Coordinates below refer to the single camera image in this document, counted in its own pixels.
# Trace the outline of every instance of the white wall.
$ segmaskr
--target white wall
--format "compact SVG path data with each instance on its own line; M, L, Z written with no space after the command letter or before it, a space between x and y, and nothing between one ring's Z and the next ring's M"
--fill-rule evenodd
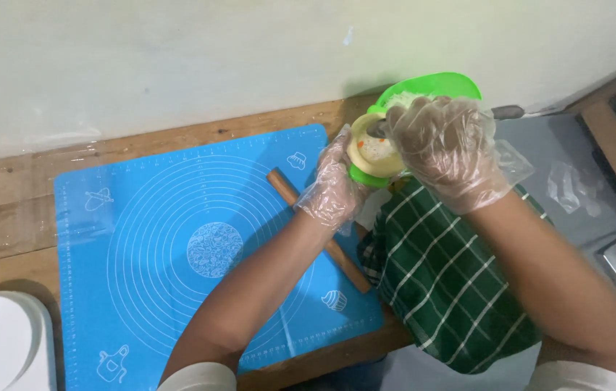
M540 109L616 71L616 1L0 1L0 156L446 70Z

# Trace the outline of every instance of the wooden table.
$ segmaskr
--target wooden table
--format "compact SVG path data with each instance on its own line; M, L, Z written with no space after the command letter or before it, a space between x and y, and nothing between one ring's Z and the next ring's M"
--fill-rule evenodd
M39 298L52 317L60 389L64 389L54 197L59 173L183 148L320 123L330 138L365 113L376 95L324 102L0 159L0 290ZM411 343L389 308L378 331L278 362L238 379L239 390L276 390L373 360Z

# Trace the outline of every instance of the hand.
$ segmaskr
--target hand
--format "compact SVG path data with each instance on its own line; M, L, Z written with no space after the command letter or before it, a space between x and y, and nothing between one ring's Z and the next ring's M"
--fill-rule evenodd
M501 199L511 186L494 156L494 118L476 100L421 97L387 112L387 136L412 174L453 212Z
M333 231L353 220L370 193L368 187L349 178L346 148L350 138L349 128L345 126L322 150L315 182L303 190L294 206Z

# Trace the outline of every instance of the person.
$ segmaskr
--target person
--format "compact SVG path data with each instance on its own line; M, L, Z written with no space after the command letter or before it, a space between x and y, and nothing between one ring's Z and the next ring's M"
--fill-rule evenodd
M616 291L509 191L476 104L419 98L409 109L390 109L386 121L405 165L491 247L542 331L527 389L616 390ZM159 391L235 389L238 360L252 337L368 195L345 169L348 140L339 134L323 150L295 215L201 304L173 348Z

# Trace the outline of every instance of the shirt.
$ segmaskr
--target shirt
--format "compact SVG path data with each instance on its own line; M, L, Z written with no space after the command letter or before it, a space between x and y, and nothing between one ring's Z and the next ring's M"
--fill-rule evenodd
M158 391L235 391L232 370L200 362L175 372ZM535 369L525 391L616 391L616 373L581 362L546 362Z

